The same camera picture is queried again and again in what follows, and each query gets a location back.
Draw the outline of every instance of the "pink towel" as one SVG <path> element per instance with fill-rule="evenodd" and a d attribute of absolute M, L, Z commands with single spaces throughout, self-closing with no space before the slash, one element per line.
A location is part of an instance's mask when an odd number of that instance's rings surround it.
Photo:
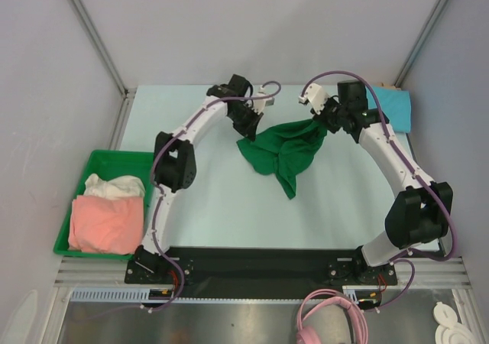
<path fill-rule="evenodd" d="M 72 203 L 71 249 L 102 254 L 132 254 L 143 238 L 143 198 L 107 200 L 78 196 Z"/>

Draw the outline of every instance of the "white wall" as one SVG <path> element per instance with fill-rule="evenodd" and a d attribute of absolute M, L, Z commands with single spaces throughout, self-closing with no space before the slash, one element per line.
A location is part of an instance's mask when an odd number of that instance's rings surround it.
<path fill-rule="evenodd" d="M 83 0 L 127 86 L 393 82 L 436 0 Z"/>
<path fill-rule="evenodd" d="M 0 0 L 0 27 L 1 336 L 31 289 L 33 331 L 44 323 L 54 240 L 89 153 L 108 146 L 121 98 L 67 0 Z"/>
<path fill-rule="evenodd" d="M 478 303 L 489 320 L 489 1 L 452 0 L 405 88 L 419 162 L 454 190 L 452 215 Z"/>

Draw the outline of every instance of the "blue towel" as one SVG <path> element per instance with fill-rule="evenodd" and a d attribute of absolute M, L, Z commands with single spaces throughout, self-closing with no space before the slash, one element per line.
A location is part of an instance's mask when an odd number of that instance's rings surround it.
<path fill-rule="evenodd" d="M 411 132 L 411 98 L 405 90 L 385 89 L 374 87 L 375 94 L 379 98 L 382 111 L 389 118 L 394 131 Z M 367 90 L 368 108 L 375 109 L 374 98 Z"/>

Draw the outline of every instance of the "headphones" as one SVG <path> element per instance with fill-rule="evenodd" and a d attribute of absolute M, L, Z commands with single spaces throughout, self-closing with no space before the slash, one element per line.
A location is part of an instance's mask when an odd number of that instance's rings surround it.
<path fill-rule="evenodd" d="M 322 296 L 324 294 L 328 294 L 333 296 L 331 298 L 325 299 L 323 302 L 318 303 L 315 307 L 313 307 L 304 317 L 303 308 L 306 303 L 317 296 Z M 365 320 L 365 316 L 358 308 L 358 306 L 351 302 L 346 296 L 337 292 L 333 289 L 318 289 L 309 294 L 304 301 L 301 303 L 299 312 L 297 313 L 297 344 L 321 344 L 321 340 L 317 332 L 313 329 L 312 326 L 303 326 L 303 321 L 307 320 L 309 316 L 315 313 L 320 308 L 338 305 L 344 308 L 350 317 L 351 325 L 353 326 L 353 330 L 355 331 L 355 336 L 358 341 L 358 344 L 368 344 L 368 327 L 367 321 Z"/>

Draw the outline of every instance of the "green cloth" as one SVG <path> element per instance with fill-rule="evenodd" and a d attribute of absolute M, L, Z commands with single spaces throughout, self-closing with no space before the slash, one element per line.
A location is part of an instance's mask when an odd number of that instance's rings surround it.
<path fill-rule="evenodd" d="M 275 174 L 285 194 L 296 195 L 296 175 L 311 165 L 326 136 L 323 125 L 313 120 L 273 126 L 255 141 L 239 140 L 241 154 L 259 174 Z"/>

